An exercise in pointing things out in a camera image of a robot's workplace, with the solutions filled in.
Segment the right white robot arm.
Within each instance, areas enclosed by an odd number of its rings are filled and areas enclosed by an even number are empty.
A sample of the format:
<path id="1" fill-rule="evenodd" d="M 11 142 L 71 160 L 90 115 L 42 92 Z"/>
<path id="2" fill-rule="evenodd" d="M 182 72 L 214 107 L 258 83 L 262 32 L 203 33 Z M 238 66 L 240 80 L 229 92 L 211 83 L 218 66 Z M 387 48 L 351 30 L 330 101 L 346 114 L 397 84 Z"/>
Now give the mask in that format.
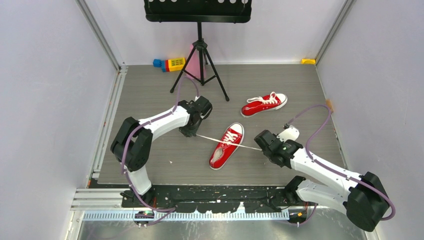
<path id="1" fill-rule="evenodd" d="M 288 203 L 310 202 L 331 208 L 366 232 L 373 232 L 380 221 L 394 216 L 393 203 L 377 175 L 369 171 L 359 174 L 324 160 L 296 142 L 298 135 L 298 130 L 292 127 L 280 134 L 263 130 L 254 138 L 271 163 L 319 181 L 295 176 L 284 187 Z"/>

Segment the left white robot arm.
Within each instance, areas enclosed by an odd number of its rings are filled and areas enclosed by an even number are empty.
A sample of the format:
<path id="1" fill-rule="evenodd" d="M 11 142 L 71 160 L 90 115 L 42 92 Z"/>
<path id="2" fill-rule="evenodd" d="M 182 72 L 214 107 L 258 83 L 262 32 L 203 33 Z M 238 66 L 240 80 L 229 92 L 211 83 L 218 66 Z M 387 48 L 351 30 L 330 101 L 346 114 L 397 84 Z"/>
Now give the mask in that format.
<path id="1" fill-rule="evenodd" d="M 204 119 L 209 117 L 213 105 L 205 97 L 182 100 L 171 109 L 146 119 L 126 118 L 111 143 L 110 151 L 121 164 L 133 187 L 134 200 L 141 207 L 153 202 L 146 163 L 151 146 L 158 137 L 178 129 L 185 137 L 194 137 Z"/>

